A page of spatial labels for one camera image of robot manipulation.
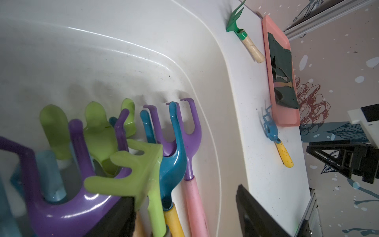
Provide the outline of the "lime hoe wooden handle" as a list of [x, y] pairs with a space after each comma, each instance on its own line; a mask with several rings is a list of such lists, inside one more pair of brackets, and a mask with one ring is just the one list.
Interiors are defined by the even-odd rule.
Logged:
[[167, 232], [160, 197], [159, 170], [163, 159], [161, 144], [127, 139], [129, 148], [144, 152], [134, 155], [128, 151], [118, 151], [110, 155], [113, 164], [122, 171], [131, 169], [131, 174], [123, 178], [91, 176], [84, 181], [85, 189], [93, 194], [134, 197], [135, 210], [139, 210], [149, 198], [148, 213], [154, 237], [163, 237]]

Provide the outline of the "teal claw rake yellow handle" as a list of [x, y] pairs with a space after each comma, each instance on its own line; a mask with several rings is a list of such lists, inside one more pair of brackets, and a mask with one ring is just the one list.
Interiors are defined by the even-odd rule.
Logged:
[[276, 145], [276, 148], [278, 150], [278, 153], [280, 155], [280, 158], [283, 164], [287, 168], [292, 168], [294, 166], [294, 163], [287, 149], [285, 148], [283, 142], [278, 137], [278, 128], [270, 113], [271, 108], [272, 108], [272, 105], [267, 107], [265, 109], [266, 114], [263, 115], [263, 121], [264, 121], [263, 126], [264, 126], [266, 136]]

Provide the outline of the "small green rake wooden handle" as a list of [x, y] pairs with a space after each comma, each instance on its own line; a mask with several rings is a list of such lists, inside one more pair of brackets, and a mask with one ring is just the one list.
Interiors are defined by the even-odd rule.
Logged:
[[238, 28], [237, 26], [237, 19], [241, 16], [243, 9], [244, 9], [245, 1], [242, 1], [242, 3], [231, 13], [230, 18], [228, 20], [226, 31], [227, 32], [234, 32], [238, 38], [242, 41], [242, 43], [245, 45], [245, 47], [248, 49], [252, 57], [257, 63], [263, 63], [265, 60], [265, 57], [263, 54], [258, 50], [258, 48], [255, 46], [253, 41], [250, 39], [246, 31], [242, 28]]

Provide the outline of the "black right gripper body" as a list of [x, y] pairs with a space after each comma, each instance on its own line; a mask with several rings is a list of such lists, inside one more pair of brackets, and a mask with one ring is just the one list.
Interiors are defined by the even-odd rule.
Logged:
[[354, 148], [353, 174], [362, 177], [362, 181], [373, 184], [379, 178], [379, 149], [361, 145]]

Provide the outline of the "blue fork yellow handle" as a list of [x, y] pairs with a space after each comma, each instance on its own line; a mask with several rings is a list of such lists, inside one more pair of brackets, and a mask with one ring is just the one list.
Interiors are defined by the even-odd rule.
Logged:
[[1, 181], [1, 237], [21, 237], [22, 234], [18, 228], [17, 222], [14, 219], [4, 185]]

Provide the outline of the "blue rake yellow handle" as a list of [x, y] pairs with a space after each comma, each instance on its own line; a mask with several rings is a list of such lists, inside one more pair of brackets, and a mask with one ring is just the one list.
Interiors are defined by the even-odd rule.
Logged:
[[[144, 125], [145, 134], [149, 143], [159, 143], [164, 148], [168, 146], [162, 135], [157, 108], [153, 105], [144, 105], [140, 113]], [[172, 200], [172, 191], [182, 181], [187, 168], [187, 155], [182, 137], [182, 131], [177, 115], [177, 103], [169, 103], [169, 113], [174, 129], [176, 150], [168, 152], [163, 150], [163, 159], [160, 164], [159, 184], [165, 222], [169, 227], [171, 236], [183, 237], [184, 231], [178, 217], [175, 203]]]

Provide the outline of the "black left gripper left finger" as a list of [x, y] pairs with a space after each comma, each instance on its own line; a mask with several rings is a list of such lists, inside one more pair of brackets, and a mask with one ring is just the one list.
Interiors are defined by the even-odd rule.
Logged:
[[132, 237], [135, 230], [135, 198], [121, 197], [85, 237]]

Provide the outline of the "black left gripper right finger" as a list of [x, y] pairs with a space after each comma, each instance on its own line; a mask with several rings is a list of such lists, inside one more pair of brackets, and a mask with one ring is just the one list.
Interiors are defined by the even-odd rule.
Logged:
[[244, 237], [289, 236], [242, 184], [237, 189], [236, 205]]

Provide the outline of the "lime rake wooden handle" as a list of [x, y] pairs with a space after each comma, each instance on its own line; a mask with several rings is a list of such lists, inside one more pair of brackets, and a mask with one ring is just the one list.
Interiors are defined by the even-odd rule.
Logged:
[[[107, 119], [104, 107], [93, 101], [85, 109], [85, 119], [87, 126], [84, 128], [84, 138], [91, 157], [107, 176], [116, 176], [119, 168], [110, 161], [110, 155], [118, 151], [115, 131], [117, 118]], [[71, 138], [64, 111], [55, 105], [47, 105], [41, 110], [39, 121], [55, 157], [62, 161], [70, 160], [73, 157], [69, 148]]]

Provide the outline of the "light blue fork pale handle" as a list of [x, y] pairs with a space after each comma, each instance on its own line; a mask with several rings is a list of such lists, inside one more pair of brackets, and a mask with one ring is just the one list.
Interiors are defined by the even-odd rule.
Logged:
[[50, 150], [36, 153], [41, 193], [46, 202], [62, 204], [68, 201], [55, 154]]

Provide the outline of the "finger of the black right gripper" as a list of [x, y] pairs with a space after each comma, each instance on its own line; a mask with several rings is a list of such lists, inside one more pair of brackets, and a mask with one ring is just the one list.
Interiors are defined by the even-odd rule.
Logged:
[[350, 149], [357, 144], [359, 143], [353, 143], [350, 140], [310, 142], [307, 146], [307, 151]]
[[349, 150], [336, 149], [329, 154], [321, 149], [308, 148], [308, 153], [346, 178], [351, 178], [352, 175], [362, 176], [363, 174], [353, 167], [354, 153]]

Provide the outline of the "purple fork pink handle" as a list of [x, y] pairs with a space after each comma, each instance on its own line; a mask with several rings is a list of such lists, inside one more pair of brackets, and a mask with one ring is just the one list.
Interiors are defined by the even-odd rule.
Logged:
[[19, 157], [27, 212], [39, 237], [84, 237], [121, 198], [92, 194], [81, 187], [72, 200], [50, 204], [41, 193], [34, 151], [4, 137], [1, 137], [1, 150]]

